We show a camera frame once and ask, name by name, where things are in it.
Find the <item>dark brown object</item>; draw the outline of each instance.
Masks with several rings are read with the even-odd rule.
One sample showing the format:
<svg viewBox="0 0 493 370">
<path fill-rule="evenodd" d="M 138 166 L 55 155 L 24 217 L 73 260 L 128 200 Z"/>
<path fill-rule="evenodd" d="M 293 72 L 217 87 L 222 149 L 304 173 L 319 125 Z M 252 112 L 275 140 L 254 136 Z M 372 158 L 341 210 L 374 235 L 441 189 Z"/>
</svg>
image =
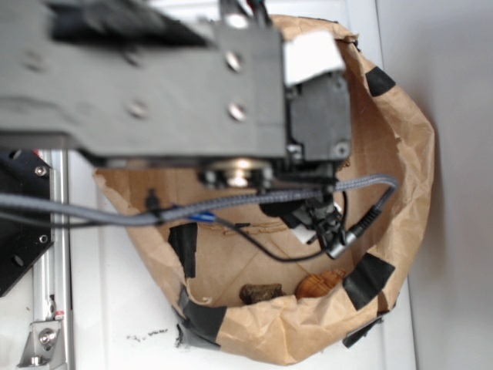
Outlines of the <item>dark brown object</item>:
<svg viewBox="0 0 493 370">
<path fill-rule="evenodd" d="M 245 304 L 254 304 L 261 301 L 286 295 L 281 284 L 252 285 L 247 284 L 241 288 L 240 298 Z"/>
</svg>

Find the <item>black cable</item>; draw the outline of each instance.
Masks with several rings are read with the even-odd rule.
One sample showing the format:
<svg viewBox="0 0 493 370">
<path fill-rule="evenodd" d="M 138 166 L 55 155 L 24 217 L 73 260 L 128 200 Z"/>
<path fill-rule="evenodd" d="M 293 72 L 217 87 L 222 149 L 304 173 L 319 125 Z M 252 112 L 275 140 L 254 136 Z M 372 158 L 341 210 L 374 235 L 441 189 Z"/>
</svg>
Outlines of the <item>black cable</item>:
<svg viewBox="0 0 493 370">
<path fill-rule="evenodd" d="M 342 214 L 342 218 L 340 219 L 340 226 L 346 230 L 346 220 L 347 220 L 347 214 L 349 211 L 349 206 L 347 202 L 347 193 L 345 191 L 342 192 L 342 199 L 344 201 L 344 213 Z"/>
<path fill-rule="evenodd" d="M 57 224 L 57 223 L 40 221 L 40 220 L 36 220 L 35 218 L 21 216 L 18 214 L 10 214 L 10 213 L 1 212 L 1 211 L 0 211 L 0 219 L 8 220 L 11 222 L 16 222 L 17 224 L 24 224 L 24 225 L 29 225 L 29 226 L 33 226 L 33 227 L 43 227 L 43 228 L 48 228 L 48 229 L 77 229 L 77 228 L 83 228 L 83 227 L 94 227 L 94 226 L 106 226 L 107 225 L 107 224 L 103 224 L 103 223 L 99 223 L 99 222 L 93 222 L 93 221 L 81 222 L 81 223 L 77 223 L 77 224 Z"/>
<path fill-rule="evenodd" d="M 349 213 L 349 203 L 347 200 L 347 193 L 345 191 L 342 192 L 342 198 L 344 200 L 344 213 L 342 214 L 342 218 L 340 219 L 339 238 L 340 242 L 343 245 L 346 245 L 346 221 L 347 214 Z"/>
<path fill-rule="evenodd" d="M 252 9 L 253 17 L 256 19 L 258 25 L 261 27 L 272 25 L 272 20 L 269 17 L 263 0 L 247 0 L 246 3 Z"/>
<path fill-rule="evenodd" d="M 257 247 L 258 249 L 260 249 L 263 253 L 265 253 L 270 258 L 272 258 L 272 259 L 274 259 L 274 260 L 276 260 L 278 262 L 282 262 L 284 264 L 312 260 L 314 258 L 317 258 L 317 257 L 323 255 L 323 254 L 326 254 L 332 248 L 332 246 L 328 246 L 328 247 L 325 247 L 325 248 L 319 250 L 317 253 L 309 254 L 309 255 L 303 256 L 303 257 L 282 258 L 282 257 L 279 257 L 279 256 L 273 254 L 272 252 L 270 252 L 258 240 L 255 240 L 248 233 L 246 233 L 245 231 L 241 230 L 239 227 L 236 227 L 234 224 L 230 223 L 228 220 L 224 220 L 223 218 L 216 217 L 216 222 L 218 224 L 221 224 L 223 226 L 226 226 L 229 229 L 233 230 L 234 232 L 238 233 L 239 235 L 241 235 L 242 237 L 244 237 L 245 239 L 247 239 L 251 244 L 253 244 L 255 247 Z"/>
</svg>

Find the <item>metal bracket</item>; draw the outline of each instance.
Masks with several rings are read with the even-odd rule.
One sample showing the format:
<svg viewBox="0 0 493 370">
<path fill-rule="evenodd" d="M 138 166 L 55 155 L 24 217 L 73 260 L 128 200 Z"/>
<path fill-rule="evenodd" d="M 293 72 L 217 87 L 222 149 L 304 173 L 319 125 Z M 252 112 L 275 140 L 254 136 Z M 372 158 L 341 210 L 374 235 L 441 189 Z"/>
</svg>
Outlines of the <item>metal bracket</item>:
<svg viewBox="0 0 493 370">
<path fill-rule="evenodd" d="M 28 341 L 16 369 L 53 370 L 67 361 L 65 353 L 64 321 L 40 321 L 31 324 Z"/>
<path fill-rule="evenodd" d="M 50 199 L 50 166 L 31 151 L 0 152 L 0 190 Z M 10 214 L 23 213 L 8 210 Z M 49 214 L 29 214 L 49 223 Z M 0 297 L 24 276 L 52 245 L 52 231 L 0 220 Z"/>
</svg>

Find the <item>white wall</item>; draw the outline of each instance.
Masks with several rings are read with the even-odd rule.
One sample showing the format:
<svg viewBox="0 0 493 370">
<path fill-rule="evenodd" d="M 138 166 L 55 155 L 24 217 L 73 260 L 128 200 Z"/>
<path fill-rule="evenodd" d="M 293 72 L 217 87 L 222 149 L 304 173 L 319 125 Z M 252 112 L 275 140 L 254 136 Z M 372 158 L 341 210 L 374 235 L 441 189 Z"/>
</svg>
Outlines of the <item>white wall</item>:
<svg viewBox="0 0 493 370">
<path fill-rule="evenodd" d="M 384 66 L 438 133 L 410 277 L 418 366 L 493 368 L 493 2 L 377 0 Z"/>
</svg>

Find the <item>black wire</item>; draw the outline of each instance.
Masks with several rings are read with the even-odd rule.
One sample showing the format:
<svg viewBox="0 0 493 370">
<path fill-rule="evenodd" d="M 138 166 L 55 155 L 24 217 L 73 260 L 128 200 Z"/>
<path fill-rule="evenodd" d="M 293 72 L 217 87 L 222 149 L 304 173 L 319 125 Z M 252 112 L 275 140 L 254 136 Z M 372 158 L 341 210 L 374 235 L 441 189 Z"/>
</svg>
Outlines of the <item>black wire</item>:
<svg viewBox="0 0 493 370">
<path fill-rule="evenodd" d="M 279 257 L 279 256 L 273 254 L 272 252 L 270 252 L 258 240 L 253 239 L 248 233 L 246 233 L 245 231 L 241 230 L 239 227 L 236 227 L 234 224 L 230 223 L 228 220 L 224 220 L 223 218 L 216 217 L 216 222 L 218 224 L 221 224 L 223 226 L 226 226 L 229 229 L 233 230 L 234 232 L 238 233 L 239 235 L 241 235 L 242 237 L 244 237 L 245 239 L 247 239 L 255 247 L 257 247 L 262 252 L 264 252 L 270 258 L 272 258 L 272 259 L 274 259 L 274 260 L 276 260 L 278 262 L 282 262 L 284 264 L 312 260 L 312 259 L 314 259 L 316 257 L 321 256 L 322 254 L 326 254 L 332 248 L 332 246 L 330 245 L 330 246 L 327 246 L 327 247 L 319 250 L 317 253 L 309 254 L 307 256 L 295 257 L 295 258 L 282 258 L 282 257 Z"/>
<path fill-rule="evenodd" d="M 94 226 L 105 226 L 105 225 L 107 225 L 107 224 L 94 222 L 94 221 L 81 222 L 81 223 L 77 223 L 77 224 L 57 224 L 57 223 L 40 221 L 40 220 L 36 220 L 35 218 L 20 216 L 18 214 L 10 214 L 10 213 L 1 212 L 1 211 L 0 211 L 0 219 L 8 220 L 11 222 L 16 222 L 17 224 L 24 224 L 24 225 L 29 225 L 29 226 L 33 226 L 33 227 L 43 227 L 43 228 L 48 228 L 48 229 L 76 229 L 76 228 L 83 228 L 83 227 L 94 227 Z"/>
<path fill-rule="evenodd" d="M 346 221 L 347 214 L 349 213 L 349 203 L 347 200 L 347 193 L 345 191 L 342 192 L 342 198 L 344 200 L 344 213 L 342 214 L 342 218 L 340 219 L 339 238 L 340 242 L 343 245 L 346 245 Z"/>
</svg>

